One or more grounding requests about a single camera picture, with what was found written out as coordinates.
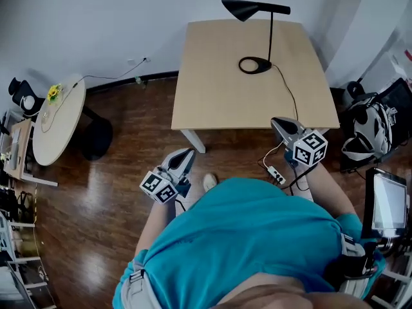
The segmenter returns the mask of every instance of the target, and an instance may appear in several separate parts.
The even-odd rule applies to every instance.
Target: screen
[[[373,178],[375,209],[373,229],[404,228],[406,214],[406,187],[381,175]]]

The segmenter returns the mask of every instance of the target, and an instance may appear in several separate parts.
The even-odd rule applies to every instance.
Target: round tabletop
[[[72,88],[76,82],[78,84],[67,94],[47,131],[42,129],[42,116],[48,108],[48,101],[44,100],[33,132],[33,153],[40,165],[54,163],[63,153],[75,131],[86,98],[86,87],[84,80],[81,79],[81,75],[73,74],[61,82],[65,88]]]

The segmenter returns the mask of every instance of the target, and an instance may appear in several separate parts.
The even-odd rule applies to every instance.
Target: tabletop
[[[189,23],[174,100],[172,129],[270,128],[272,117],[296,119],[279,71],[248,75],[246,56],[267,59],[270,21]],[[271,62],[293,93],[298,119],[310,128],[338,128],[336,108],[315,50],[299,23],[274,21]]]
[[[16,130],[20,129],[19,132],[19,139],[18,139],[18,144],[19,144],[19,149],[17,151],[18,157],[17,157],[17,164],[15,169],[11,169],[8,162],[5,164],[4,171],[9,174],[11,177],[20,180],[21,175],[23,174],[24,170],[24,159],[26,157],[26,151],[27,151],[27,144],[30,136],[30,131],[32,130],[32,120],[31,119],[26,119],[23,120],[22,122],[19,122],[18,124],[14,124],[12,126],[12,131],[10,133],[10,136],[14,134]]]
[[[82,114],[86,87],[82,75],[73,74],[61,82],[65,88],[72,88],[65,97],[60,108],[54,114],[51,126],[47,131],[42,129],[42,116],[47,111],[49,102],[44,101],[33,132],[33,153],[40,165],[54,163],[68,145],[79,118]]]

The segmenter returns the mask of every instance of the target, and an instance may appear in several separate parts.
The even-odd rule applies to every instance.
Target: round table
[[[83,155],[88,160],[99,159],[108,150],[113,137],[110,122],[84,106],[86,87],[82,75],[73,74],[61,84],[65,88],[71,88],[71,91],[55,113],[49,130],[43,131],[42,129],[42,118],[49,104],[47,100],[44,101],[35,123],[33,153],[36,161],[40,165],[47,166],[60,157],[76,129],[82,112],[92,119],[84,132]]]

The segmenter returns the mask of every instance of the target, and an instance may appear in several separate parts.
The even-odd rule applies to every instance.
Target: person's left arm
[[[176,208],[174,206],[174,200],[169,200],[165,204],[159,204],[155,201],[143,228],[142,235],[137,243],[135,256],[137,256],[141,250],[148,250],[155,239],[175,217]]]

